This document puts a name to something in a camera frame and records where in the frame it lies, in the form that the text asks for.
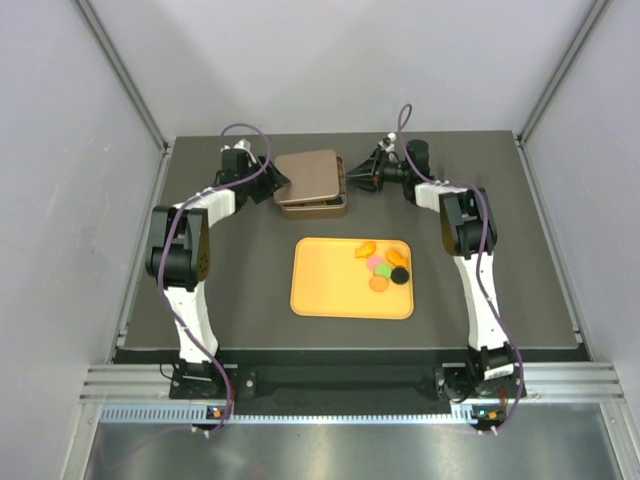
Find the brown tin lid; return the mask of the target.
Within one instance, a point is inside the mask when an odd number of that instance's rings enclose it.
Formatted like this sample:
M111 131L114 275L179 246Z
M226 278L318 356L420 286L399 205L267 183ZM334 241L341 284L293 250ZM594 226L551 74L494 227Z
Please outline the brown tin lid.
M274 165L290 180L273 195L278 205L332 200L340 192L338 158L334 150L280 155Z

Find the brown cookie tin box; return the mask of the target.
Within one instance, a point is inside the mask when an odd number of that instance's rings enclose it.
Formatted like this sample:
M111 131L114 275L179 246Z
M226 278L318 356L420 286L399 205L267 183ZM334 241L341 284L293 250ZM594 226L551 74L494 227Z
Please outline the brown cookie tin box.
M347 191L344 161L336 157L339 193L329 200L281 205L280 209L289 220L323 220L344 217L347 212Z

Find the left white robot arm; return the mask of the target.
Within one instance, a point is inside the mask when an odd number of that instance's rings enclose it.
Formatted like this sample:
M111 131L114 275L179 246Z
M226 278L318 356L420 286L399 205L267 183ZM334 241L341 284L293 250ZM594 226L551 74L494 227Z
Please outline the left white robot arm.
M205 284L211 264L210 229L238 213L249 201L259 204L290 184L267 156L256 156L241 139L221 149L214 183L182 203L157 205L151 212L145 270L168 302L179 335L179 358L199 365L192 384L205 396L226 387L227 374L212 359L219 342L213 333Z

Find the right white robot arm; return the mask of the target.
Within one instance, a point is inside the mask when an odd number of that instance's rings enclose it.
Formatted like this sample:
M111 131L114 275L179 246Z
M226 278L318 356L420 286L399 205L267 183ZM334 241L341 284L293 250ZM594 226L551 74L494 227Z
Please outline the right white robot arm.
M346 181L370 193L399 184L407 201L439 215L442 243L458 269L469 317L467 384L478 395L490 395L516 373L518 357L496 300L497 233L489 200L479 187L436 179L427 142L410 140L398 153L398 141L394 133L383 137L366 160L345 174Z

